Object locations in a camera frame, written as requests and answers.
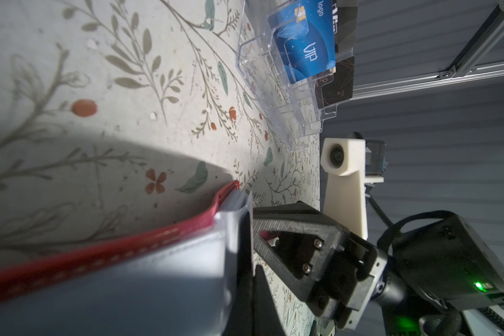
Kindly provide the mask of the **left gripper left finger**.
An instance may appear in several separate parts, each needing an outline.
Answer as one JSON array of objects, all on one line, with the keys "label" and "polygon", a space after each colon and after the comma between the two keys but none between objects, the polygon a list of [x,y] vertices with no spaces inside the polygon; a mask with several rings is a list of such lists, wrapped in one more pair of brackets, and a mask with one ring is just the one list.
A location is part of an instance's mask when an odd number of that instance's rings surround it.
[{"label": "left gripper left finger", "polygon": [[253,335],[253,243],[251,214],[244,210],[236,222],[237,250],[228,254],[231,301],[223,335]]}]

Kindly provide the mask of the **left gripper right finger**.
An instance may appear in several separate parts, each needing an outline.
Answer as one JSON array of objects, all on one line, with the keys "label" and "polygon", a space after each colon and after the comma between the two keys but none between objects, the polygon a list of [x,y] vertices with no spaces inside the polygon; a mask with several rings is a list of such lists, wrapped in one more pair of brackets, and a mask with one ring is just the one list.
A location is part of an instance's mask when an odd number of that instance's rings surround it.
[{"label": "left gripper right finger", "polygon": [[253,278],[253,334],[256,336],[286,335],[261,265],[255,267]]}]

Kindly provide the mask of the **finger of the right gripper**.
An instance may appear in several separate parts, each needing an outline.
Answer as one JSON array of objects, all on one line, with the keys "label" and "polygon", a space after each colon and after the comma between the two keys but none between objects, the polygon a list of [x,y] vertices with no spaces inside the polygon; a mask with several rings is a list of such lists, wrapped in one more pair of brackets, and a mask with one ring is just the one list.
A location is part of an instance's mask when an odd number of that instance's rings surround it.
[{"label": "finger of the right gripper", "polygon": [[350,231],[319,210],[297,202],[253,209],[253,246],[292,293],[308,302]]}]

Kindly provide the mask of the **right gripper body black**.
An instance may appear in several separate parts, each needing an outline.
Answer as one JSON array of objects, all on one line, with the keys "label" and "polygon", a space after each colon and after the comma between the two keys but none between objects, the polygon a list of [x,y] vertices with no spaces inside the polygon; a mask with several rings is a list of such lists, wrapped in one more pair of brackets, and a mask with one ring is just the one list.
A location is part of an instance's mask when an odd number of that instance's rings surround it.
[{"label": "right gripper body black", "polygon": [[306,301],[320,319],[355,330],[387,265],[387,254],[351,233],[335,250]]}]

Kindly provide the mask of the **red leather card holder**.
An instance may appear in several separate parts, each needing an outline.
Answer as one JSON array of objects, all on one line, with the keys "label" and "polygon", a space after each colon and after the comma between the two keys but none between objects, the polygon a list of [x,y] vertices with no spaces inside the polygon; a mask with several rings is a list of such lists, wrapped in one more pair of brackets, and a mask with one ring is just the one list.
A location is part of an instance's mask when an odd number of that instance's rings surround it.
[{"label": "red leather card holder", "polygon": [[236,181],[175,225],[0,271],[0,335],[222,335]]}]

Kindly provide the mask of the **dark brown card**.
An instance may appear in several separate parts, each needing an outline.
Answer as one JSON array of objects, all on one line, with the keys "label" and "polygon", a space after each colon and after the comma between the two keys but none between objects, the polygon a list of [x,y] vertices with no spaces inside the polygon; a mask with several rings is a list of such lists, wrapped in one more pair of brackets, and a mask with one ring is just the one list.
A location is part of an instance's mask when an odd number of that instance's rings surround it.
[{"label": "dark brown card", "polygon": [[355,57],[336,63],[335,73],[316,82],[316,101],[319,109],[346,102],[354,93]]}]

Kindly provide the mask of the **clear acrylic organizer tray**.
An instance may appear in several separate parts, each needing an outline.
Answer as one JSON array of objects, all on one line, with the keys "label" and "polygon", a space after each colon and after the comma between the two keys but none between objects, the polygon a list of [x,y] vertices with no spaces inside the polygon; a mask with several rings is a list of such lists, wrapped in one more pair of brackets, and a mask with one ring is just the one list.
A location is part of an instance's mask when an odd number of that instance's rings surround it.
[{"label": "clear acrylic organizer tray", "polygon": [[245,1],[237,68],[291,150],[354,95],[358,1]]}]

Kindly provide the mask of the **blue vip card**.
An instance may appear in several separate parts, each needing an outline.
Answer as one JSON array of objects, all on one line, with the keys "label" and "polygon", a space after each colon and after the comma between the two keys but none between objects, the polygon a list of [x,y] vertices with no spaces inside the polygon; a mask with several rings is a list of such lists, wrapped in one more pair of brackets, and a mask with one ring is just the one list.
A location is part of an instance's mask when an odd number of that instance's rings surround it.
[{"label": "blue vip card", "polygon": [[332,1],[292,1],[267,22],[291,84],[335,67]]}]

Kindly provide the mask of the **black vip card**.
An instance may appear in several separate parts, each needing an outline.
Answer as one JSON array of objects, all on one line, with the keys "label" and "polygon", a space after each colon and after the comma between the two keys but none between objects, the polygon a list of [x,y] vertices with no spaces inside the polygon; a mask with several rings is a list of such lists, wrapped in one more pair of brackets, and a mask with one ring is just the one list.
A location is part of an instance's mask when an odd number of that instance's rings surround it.
[{"label": "black vip card", "polygon": [[356,44],[358,0],[333,1],[333,27],[337,60],[353,55]]}]

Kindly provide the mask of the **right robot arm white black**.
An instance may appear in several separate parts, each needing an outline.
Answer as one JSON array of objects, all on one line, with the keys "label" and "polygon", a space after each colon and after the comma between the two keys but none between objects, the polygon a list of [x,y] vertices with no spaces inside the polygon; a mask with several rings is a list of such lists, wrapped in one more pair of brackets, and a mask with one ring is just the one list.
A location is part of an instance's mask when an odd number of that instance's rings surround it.
[{"label": "right robot arm white black", "polygon": [[504,333],[504,266],[450,211],[404,218],[371,243],[297,202],[253,212],[258,255],[312,313],[354,330],[371,302],[388,335],[474,335],[476,310]]}]

